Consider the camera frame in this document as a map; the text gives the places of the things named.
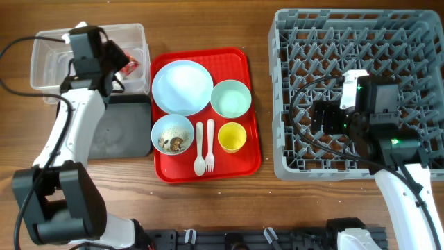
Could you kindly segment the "white plastic fork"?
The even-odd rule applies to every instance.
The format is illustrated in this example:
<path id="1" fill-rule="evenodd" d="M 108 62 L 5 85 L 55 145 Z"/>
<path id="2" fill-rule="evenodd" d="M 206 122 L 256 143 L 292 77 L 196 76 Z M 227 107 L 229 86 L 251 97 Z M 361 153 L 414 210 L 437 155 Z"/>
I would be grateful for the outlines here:
<path id="1" fill-rule="evenodd" d="M 215 122 L 213 119 L 207 121 L 207 155 L 205 157 L 206 172 L 214 171 L 215 157 L 213 154 Z"/>

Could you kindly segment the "white plastic spoon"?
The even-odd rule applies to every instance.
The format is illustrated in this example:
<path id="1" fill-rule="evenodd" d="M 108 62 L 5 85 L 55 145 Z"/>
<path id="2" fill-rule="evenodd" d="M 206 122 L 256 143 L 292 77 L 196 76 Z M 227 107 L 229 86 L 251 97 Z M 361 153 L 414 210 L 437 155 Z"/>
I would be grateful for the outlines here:
<path id="1" fill-rule="evenodd" d="M 203 123 L 197 122 L 196 127 L 196 148 L 197 148 L 197 156 L 194 161 L 194 171 L 197 176 L 202 176 L 205 173 L 205 160 L 202 156 L 203 151 Z"/>

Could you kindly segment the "white tissue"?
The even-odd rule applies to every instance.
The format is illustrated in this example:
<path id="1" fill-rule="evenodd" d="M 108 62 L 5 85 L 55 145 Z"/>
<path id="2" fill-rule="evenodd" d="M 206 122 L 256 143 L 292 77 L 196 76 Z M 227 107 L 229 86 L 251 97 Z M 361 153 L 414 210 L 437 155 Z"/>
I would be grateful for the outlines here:
<path id="1" fill-rule="evenodd" d="M 117 72 L 117 73 L 115 74 L 115 76 L 117 77 L 117 79 L 118 79 L 119 81 L 124 81 L 124 80 L 129 79 L 129 75 L 130 75 L 130 74 L 131 74 L 131 71 L 128 71 L 128 70 L 122 69 L 121 71 Z"/>

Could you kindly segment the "yellow plastic cup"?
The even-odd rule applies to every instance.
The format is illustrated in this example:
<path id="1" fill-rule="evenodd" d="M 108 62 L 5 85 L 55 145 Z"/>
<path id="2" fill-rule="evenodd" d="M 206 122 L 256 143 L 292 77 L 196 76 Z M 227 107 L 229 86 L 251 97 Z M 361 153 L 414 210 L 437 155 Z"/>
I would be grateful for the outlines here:
<path id="1" fill-rule="evenodd" d="M 236 153 L 247 140 L 245 128 L 236 122 L 228 122 L 219 129 L 218 142 L 227 153 Z"/>

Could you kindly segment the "grey dishwasher rack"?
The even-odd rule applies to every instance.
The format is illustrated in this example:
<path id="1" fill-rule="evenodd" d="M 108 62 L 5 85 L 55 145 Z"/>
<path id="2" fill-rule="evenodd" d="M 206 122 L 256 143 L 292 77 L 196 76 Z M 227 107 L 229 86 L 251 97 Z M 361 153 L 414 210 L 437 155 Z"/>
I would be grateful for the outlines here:
<path id="1" fill-rule="evenodd" d="M 273 157 L 283 181 L 368 179 L 344 135 L 311 132 L 314 101 L 341 88 L 313 80 L 365 69 L 399 86 L 400 127 L 416 130 L 433 181 L 443 180 L 443 20 L 432 10 L 281 9 L 268 33 L 273 83 Z"/>

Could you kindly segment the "mint green bowl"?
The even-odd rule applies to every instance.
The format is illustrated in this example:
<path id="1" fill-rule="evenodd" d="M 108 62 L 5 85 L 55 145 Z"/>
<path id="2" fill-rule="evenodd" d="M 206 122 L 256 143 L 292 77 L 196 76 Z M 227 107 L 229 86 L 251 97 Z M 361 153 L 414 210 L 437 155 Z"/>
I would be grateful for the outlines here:
<path id="1" fill-rule="evenodd" d="M 238 80 L 224 80 L 212 90 L 212 109 L 226 119 L 236 119 L 246 114 L 252 104 L 252 95 L 247 85 Z"/>

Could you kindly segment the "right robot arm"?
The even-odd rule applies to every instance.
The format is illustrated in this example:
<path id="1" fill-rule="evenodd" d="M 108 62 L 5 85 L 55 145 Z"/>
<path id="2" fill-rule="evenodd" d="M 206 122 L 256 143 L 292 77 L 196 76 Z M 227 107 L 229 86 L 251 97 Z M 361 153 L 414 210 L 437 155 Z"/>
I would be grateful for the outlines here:
<path id="1" fill-rule="evenodd" d="M 400 128 L 398 84 L 385 76 L 344 75 L 342 87 L 340 100 L 313 103 L 313 130 L 355 144 L 384 197 L 400 249 L 442 249 L 427 152 L 417 131 Z"/>

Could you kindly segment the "light blue plate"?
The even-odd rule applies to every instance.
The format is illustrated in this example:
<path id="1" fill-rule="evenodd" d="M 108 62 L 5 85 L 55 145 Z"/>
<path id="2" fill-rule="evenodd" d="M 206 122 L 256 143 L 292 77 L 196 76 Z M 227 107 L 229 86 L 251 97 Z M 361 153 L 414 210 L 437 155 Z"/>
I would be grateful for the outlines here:
<path id="1" fill-rule="evenodd" d="M 155 75 L 151 93 L 164 112 L 190 116 L 208 105 L 213 87 L 213 78 L 204 66 L 191 60 L 177 60 Z"/>

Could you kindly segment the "clear plastic bin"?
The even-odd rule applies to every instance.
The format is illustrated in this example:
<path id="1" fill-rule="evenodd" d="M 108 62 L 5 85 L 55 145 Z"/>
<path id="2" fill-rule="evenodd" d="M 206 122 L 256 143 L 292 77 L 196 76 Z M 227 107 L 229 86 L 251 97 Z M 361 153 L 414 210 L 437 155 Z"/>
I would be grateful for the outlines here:
<path id="1" fill-rule="evenodd" d="M 148 94 L 150 92 L 150 53 L 144 27 L 141 24 L 115 24 L 103 27 L 108 37 L 124 52 L 139 61 L 139 67 L 121 81 L 125 94 Z M 73 58 L 69 44 L 35 40 L 31 57 L 31 87 L 43 93 L 58 94 L 60 84 L 68 72 L 75 74 L 68 66 Z"/>

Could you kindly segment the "food scraps and rice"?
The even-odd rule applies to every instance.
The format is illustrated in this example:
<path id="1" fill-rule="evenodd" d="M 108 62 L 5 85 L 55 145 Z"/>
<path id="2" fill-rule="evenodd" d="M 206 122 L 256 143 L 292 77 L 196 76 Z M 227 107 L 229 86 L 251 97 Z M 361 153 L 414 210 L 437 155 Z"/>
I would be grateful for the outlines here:
<path id="1" fill-rule="evenodd" d="M 164 129 L 158 139 L 158 145 L 163 152 L 175 155 L 185 151 L 191 144 L 191 133 L 180 126 Z"/>

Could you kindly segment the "red snack wrapper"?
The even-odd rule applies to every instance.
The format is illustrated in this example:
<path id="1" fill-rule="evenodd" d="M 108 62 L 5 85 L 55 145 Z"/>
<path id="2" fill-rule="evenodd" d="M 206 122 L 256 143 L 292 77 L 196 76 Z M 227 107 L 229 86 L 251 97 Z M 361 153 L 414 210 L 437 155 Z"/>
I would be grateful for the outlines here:
<path id="1" fill-rule="evenodd" d="M 132 57 L 128 52 L 125 52 L 128 58 L 128 63 L 121 69 L 125 76 L 129 76 L 133 71 L 139 67 L 139 61 Z"/>

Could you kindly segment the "light blue small bowl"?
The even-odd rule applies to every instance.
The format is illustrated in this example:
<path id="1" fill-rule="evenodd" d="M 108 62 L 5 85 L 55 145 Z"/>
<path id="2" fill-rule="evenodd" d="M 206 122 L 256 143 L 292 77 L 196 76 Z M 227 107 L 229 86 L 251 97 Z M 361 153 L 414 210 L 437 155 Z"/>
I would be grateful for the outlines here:
<path id="1" fill-rule="evenodd" d="M 194 126 L 185 116 L 165 115 L 154 123 L 151 141 L 160 153 L 168 156 L 182 154 L 194 141 Z"/>

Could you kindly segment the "black tray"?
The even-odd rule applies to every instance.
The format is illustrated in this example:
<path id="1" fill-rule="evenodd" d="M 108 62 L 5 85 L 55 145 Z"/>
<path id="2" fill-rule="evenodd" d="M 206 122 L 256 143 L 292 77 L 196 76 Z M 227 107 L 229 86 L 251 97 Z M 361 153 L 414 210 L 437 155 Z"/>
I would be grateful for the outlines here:
<path id="1" fill-rule="evenodd" d="M 79 89 L 62 95 L 73 111 L 54 160 L 86 165 L 89 159 L 132 158 L 151 150 L 151 105 L 146 95 L 102 97 Z"/>

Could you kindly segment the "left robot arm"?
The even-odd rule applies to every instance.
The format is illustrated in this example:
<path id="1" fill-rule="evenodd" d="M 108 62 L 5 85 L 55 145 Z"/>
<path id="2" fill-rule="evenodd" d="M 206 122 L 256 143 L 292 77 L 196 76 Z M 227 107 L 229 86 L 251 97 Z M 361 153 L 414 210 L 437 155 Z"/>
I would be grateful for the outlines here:
<path id="1" fill-rule="evenodd" d="M 143 249 L 150 244 L 140 224 L 107 212 L 87 173 L 96 127 L 107 108 L 115 74 L 129 59 L 99 26 L 69 31 L 74 57 L 55 97 L 60 106 L 50 137 L 29 169 L 15 172 L 12 189 L 19 205 L 14 246 L 22 224 L 37 245 L 74 248 Z"/>

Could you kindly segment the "red serving tray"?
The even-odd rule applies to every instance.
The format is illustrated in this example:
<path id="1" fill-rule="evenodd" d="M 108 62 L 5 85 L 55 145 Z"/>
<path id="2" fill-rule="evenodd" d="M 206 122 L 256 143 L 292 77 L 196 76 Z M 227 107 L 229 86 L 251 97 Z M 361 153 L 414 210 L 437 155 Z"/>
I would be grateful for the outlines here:
<path id="1" fill-rule="evenodd" d="M 238 48 L 227 47 L 198 51 L 182 51 L 163 53 L 151 63 L 151 76 L 168 63 L 177 60 L 192 60 L 201 64 L 211 74 L 217 84 L 224 80 L 237 80 L 252 90 L 248 59 L 245 53 Z M 207 181 L 220 178 L 234 178 L 255 173 L 262 163 L 259 133 L 255 108 L 251 106 L 248 112 L 233 120 L 241 124 L 246 130 L 246 143 L 236 153 L 227 153 L 218 142 L 218 135 L 214 136 L 213 152 L 215 156 L 214 171 L 197 176 L 193 163 L 197 156 L 196 143 L 185 152 L 177 156 L 168 156 L 157 149 L 153 150 L 154 169 L 157 177 L 169 184 Z"/>

